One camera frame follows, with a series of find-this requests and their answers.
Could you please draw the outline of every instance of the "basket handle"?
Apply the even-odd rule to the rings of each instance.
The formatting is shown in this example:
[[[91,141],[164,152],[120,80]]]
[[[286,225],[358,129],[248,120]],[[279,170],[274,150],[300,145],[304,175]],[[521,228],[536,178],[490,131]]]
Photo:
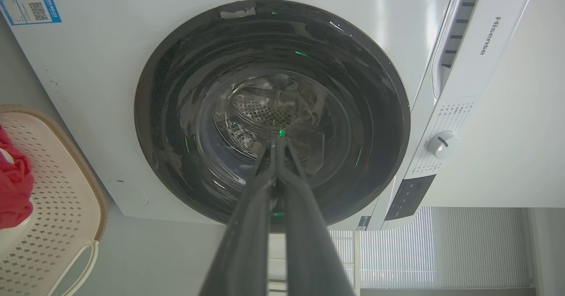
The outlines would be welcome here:
[[[53,292],[57,288],[58,284],[61,282],[61,280],[67,274],[68,270],[70,270],[71,266],[76,262],[76,260],[79,258],[79,256],[81,256],[81,254],[84,252],[84,250],[86,250],[89,247],[91,247],[92,250],[90,252],[90,258],[88,260],[87,266],[84,268],[84,270],[81,273],[81,275],[79,276],[79,278],[72,284],[72,286],[66,292],[64,292],[62,294],[62,296],[71,296],[83,285],[83,283],[87,280],[88,276],[92,272],[92,269],[94,268],[94,264],[96,263],[96,258],[98,257],[98,241],[97,240],[92,240],[91,242],[84,244],[84,246],[80,248],[79,252],[77,252],[77,254],[73,258],[73,260],[69,263],[67,268],[65,268],[64,272],[61,274],[61,276],[59,277],[57,282],[55,282],[55,284],[53,285],[53,287],[49,291],[48,295],[53,294]]]

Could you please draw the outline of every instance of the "beige plastic basket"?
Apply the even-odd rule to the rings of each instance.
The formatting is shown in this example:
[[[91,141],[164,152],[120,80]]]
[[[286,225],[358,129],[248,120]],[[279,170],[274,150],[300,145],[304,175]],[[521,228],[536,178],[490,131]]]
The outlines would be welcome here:
[[[0,106],[0,124],[32,163],[35,221],[0,259],[0,295],[49,296],[79,255],[91,247],[87,267],[65,292],[90,274],[105,225],[97,180],[69,137],[49,117],[27,107]]]

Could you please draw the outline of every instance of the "round black door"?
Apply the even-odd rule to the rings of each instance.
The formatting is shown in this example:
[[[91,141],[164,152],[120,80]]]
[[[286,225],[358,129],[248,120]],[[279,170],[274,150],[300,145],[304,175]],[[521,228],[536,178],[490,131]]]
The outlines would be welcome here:
[[[137,87],[141,149],[180,200],[227,223],[260,144],[284,129],[328,224],[373,201],[406,152],[410,109],[387,55],[309,5],[248,0],[204,12],[151,55]],[[281,231],[284,207],[272,230]]]

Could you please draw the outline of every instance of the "red clothing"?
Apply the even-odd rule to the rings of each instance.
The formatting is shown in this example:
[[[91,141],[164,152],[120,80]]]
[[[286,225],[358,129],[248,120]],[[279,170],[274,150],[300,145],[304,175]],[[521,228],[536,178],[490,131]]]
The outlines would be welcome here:
[[[12,145],[2,126],[0,148],[14,158],[12,164],[0,154],[0,229],[4,229],[22,223],[34,210],[30,202],[34,177],[30,160]]]

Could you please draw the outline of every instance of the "front-loading washing machine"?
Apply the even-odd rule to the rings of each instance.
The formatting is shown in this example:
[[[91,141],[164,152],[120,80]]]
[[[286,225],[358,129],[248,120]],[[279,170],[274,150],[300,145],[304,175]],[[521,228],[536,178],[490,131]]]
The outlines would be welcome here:
[[[125,215],[226,223],[282,130],[331,228],[367,230],[418,211],[528,0],[1,2]]]

